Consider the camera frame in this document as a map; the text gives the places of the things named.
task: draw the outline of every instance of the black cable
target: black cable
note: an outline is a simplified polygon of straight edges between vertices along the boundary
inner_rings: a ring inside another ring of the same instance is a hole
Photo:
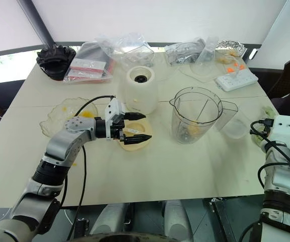
[[[60,203],[60,209],[63,206],[64,200],[65,200],[65,197],[66,197],[66,190],[67,189],[68,189],[68,175],[66,175],[65,179],[64,179],[64,189],[63,189],[63,196],[62,196],[61,203]]]
[[[100,99],[100,98],[110,98],[110,99],[113,99],[115,96],[112,96],[112,95],[104,95],[104,96],[99,96],[99,97],[95,97],[93,99],[91,99],[90,101],[86,102],[75,114],[75,116],[78,116],[79,113],[90,103],[92,103],[93,101],[96,101],[97,99]]]
[[[91,100],[89,100],[88,102],[86,102],[75,114],[75,116],[78,116],[79,113],[90,103],[92,103],[93,101],[97,100],[97,99],[100,99],[100,98],[110,98],[110,99],[113,99],[115,96],[113,95],[104,95],[104,96],[98,96],[98,97],[95,97]],[[75,225],[76,225],[76,221],[77,221],[77,218],[78,218],[78,214],[79,214],[79,210],[80,210],[80,207],[81,207],[81,203],[83,201],[83,198],[84,198],[84,194],[85,194],[85,188],[86,188],[86,180],[87,180],[87,155],[86,155],[86,150],[85,150],[85,147],[82,146],[82,149],[83,149],[83,152],[84,152],[84,167],[85,167],[85,175],[84,175],[84,183],[83,183],[83,190],[81,192],[81,197],[80,197],[80,201],[79,201],[79,204],[78,204],[78,207],[77,207],[77,211],[76,211],[76,215],[75,215],[75,218],[72,222],[72,226],[71,226],[71,229],[70,229],[70,232],[69,232],[69,235],[67,237],[66,240],[70,240],[71,239],[71,236],[72,236],[72,233],[74,231],[74,228],[75,228]]]
[[[88,105],[90,104],[91,102],[97,100],[97,99],[100,99],[100,98],[110,98],[110,99],[113,99],[115,96],[113,95],[104,95],[104,96],[98,96],[98,97],[95,97],[93,99],[91,99],[90,101],[86,102],[77,112],[74,116],[78,116],[79,113]],[[64,180],[64,191],[63,191],[63,196],[62,196],[62,199],[61,199],[61,204],[60,204],[60,209],[63,209],[62,205],[64,203],[64,200],[65,200],[65,197],[66,197],[66,191],[67,191],[67,186],[68,186],[68,176],[65,177],[65,180]]]
[[[255,225],[256,222],[250,224],[248,227],[245,228],[245,230],[242,232],[242,234],[240,235],[240,238],[238,240],[238,242],[242,242],[246,233]]]
[[[72,221],[72,226],[71,226],[69,235],[68,235],[66,240],[70,240],[71,239],[71,235],[72,235],[72,232],[74,231],[74,228],[75,228],[75,225],[76,225],[76,221],[77,221],[77,218],[78,218],[78,214],[79,214],[79,210],[80,210],[80,207],[81,207],[81,203],[83,202],[83,198],[84,198],[84,194],[85,194],[85,187],[86,187],[86,180],[87,180],[87,155],[86,155],[86,150],[85,150],[84,146],[82,146],[82,149],[83,149],[83,152],[84,152],[84,166],[85,166],[83,191],[81,192],[81,197],[80,197],[79,205],[77,207],[75,219]]]
[[[276,163],[268,163],[268,164],[264,164],[263,166],[261,166],[258,170],[258,180],[261,184],[262,187],[264,187],[264,183],[262,182],[261,178],[260,178],[260,174],[261,174],[261,171],[266,168],[266,167],[269,167],[269,166],[274,166],[274,165],[288,165],[290,166],[290,163],[286,163],[286,162],[276,162]]]
[[[273,142],[271,142],[269,139],[267,139],[266,136],[264,136],[262,133],[260,133],[259,131],[257,131],[255,128],[254,128],[254,125],[255,124],[260,124],[259,121],[254,121],[250,124],[250,128],[252,129],[252,131],[256,134],[256,135],[259,135],[260,137],[262,137],[269,145],[271,145],[274,149],[276,149],[283,157],[285,157],[287,159],[287,161],[289,162],[288,164],[290,164],[290,158],[281,150],[279,149]],[[260,175],[258,175],[258,179],[259,179],[259,182],[260,184],[263,186],[263,182],[260,178]]]

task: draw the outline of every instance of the handle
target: handle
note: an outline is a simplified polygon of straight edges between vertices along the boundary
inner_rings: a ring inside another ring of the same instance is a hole
[[[174,100],[175,100],[175,99],[172,98],[172,99],[169,101],[169,103],[170,103],[173,107],[175,107],[174,104],[172,103],[172,101],[174,101]]]
[[[222,114],[215,123],[215,128],[220,131],[236,113],[238,112],[238,106],[233,102],[221,101]]]

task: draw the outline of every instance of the floor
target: floor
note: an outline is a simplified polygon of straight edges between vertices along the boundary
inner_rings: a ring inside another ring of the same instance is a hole
[[[258,219],[262,199],[262,195],[257,195],[224,201],[226,214],[236,240],[246,226]],[[204,200],[182,200],[182,204],[188,214],[195,242],[223,241],[220,237],[220,229],[216,226],[216,217]],[[91,229],[103,208],[104,205],[84,206],[79,218],[89,219]],[[0,219],[5,216],[8,210],[8,208],[0,209]],[[66,210],[66,213],[72,221],[75,210]],[[164,234],[161,214],[161,203],[159,202],[136,203],[133,231]],[[60,210],[51,230],[44,235],[37,235],[33,242],[65,241],[70,227],[71,224],[66,218],[64,210]]]

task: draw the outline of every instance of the clear plastic cup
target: clear plastic cup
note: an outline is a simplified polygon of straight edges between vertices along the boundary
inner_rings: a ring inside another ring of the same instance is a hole
[[[191,64],[191,70],[200,76],[206,76],[214,69],[215,47],[219,42],[218,37],[209,37],[205,47],[195,63]]]
[[[234,103],[223,102],[201,87],[180,90],[170,104],[173,106],[172,136],[182,144],[199,140],[218,119],[217,129],[222,129],[238,111]]]

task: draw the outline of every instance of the chair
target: chair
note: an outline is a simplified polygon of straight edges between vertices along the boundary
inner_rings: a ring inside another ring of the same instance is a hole
[[[271,99],[284,97],[287,94],[290,94],[290,61],[285,64],[280,78],[267,92],[267,96]]]

